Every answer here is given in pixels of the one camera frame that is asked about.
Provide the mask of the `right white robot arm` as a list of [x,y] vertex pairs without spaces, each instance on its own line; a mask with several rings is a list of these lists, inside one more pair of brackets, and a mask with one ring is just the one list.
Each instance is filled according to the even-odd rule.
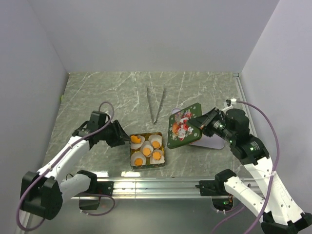
[[217,108],[188,121],[202,134],[227,141],[232,154],[251,174],[264,198],[246,186],[230,169],[215,175],[215,190],[234,195],[255,216],[265,234],[296,234],[312,224],[312,215],[292,199],[279,178],[263,142],[250,134],[249,118],[243,110],[223,112]]

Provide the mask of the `flower shaped cookie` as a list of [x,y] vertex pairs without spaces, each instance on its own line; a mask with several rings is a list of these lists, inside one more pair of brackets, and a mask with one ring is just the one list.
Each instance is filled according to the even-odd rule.
[[154,151],[152,157],[154,160],[160,160],[162,157],[162,154],[159,151]]

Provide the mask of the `metal tongs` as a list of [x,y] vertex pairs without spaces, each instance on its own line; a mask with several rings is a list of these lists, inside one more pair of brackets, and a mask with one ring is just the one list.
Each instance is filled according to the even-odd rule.
[[146,87],[146,94],[150,118],[152,124],[155,125],[158,121],[160,111],[162,110],[163,107],[163,102],[165,98],[165,86],[163,86],[160,101],[158,101],[157,98],[152,99],[152,93],[149,87]]

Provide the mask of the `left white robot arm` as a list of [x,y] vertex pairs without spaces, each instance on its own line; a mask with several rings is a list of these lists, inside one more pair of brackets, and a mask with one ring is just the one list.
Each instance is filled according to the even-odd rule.
[[51,220],[72,197],[81,193],[94,195],[98,191],[97,175],[80,170],[66,179],[71,167],[100,141],[113,148],[129,140],[117,120],[104,112],[93,111],[89,120],[74,130],[64,148],[50,162],[35,173],[24,175],[18,210]]

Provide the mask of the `gold tin lid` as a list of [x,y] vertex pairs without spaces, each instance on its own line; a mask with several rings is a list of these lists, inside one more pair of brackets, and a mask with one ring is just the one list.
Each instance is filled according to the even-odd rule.
[[201,104],[198,102],[171,114],[169,116],[167,147],[174,149],[200,140],[201,131],[190,124],[189,120],[201,115]]

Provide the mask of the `green christmas cookie tin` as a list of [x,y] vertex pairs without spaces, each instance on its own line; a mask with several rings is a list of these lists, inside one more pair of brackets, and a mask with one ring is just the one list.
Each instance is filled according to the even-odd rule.
[[[158,134],[158,135],[161,135],[162,136],[162,146],[158,149],[158,150],[161,150],[165,156],[165,152],[164,152],[164,145],[163,145],[163,135],[161,132],[154,132],[154,133],[142,133],[142,134],[134,134],[134,135],[141,135],[143,137],[145,137],[145,141],[148,141],[148,138],[150,135],[153,135],[153,134]],[[140,148],[137,149],[137,150],[133,150],[130,148],[130,157],[133,153],[135,152],[140,152]],[[131,166],[131,168],[133,170],[141,170],[141,169],[149,169],[149,168],[157,168],[157,167],[163,167],[165,165],[165,163],[162,163],[162,164],[150,164],[150,157],[149,158],[146,158],[146,164],[143,165],[143,166]]]

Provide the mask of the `orange fish cookie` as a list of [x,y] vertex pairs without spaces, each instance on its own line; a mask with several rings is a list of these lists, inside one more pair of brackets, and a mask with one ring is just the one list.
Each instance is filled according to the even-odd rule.
[[135,135],[130,136],[130,139],[134,144],[140,144],[142,142],[141,138]]

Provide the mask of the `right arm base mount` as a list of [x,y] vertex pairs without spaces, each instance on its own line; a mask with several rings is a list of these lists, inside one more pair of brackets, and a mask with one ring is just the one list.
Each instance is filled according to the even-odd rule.
[[217,211],[229,212],[233,206],[233,196],[224,189],[219,189],[212,180],[200,180],[196,188],[199,189],[201,196],[210,196],[212,198],[213,208]]

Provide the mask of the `lilac plastic tray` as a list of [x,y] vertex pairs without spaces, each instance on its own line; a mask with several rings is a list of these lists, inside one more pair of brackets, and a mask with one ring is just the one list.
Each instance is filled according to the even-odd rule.
[[[172,109],[171,114],[176,113],[178,110],[181,110],[181,109],[179,108]],[[206,147],[206,148],[211,148],[211,149],[222,149],[225,145],[225,141],[217,135],[213,135],[212,137],[207,137],[202,134],[202,137],[200,140],[195,141],[188,145]]]

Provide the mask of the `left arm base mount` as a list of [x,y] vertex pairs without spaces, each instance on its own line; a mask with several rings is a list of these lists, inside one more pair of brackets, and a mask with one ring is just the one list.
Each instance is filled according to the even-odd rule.
[[115,204],[115,201],[112,200],[114,182],[113,181],[102,181],[98,182],[94,191],[82,192],[80,193],[78,205],[82,211],[95,211],[100,207],[100,202],[102,199],[109,199]]

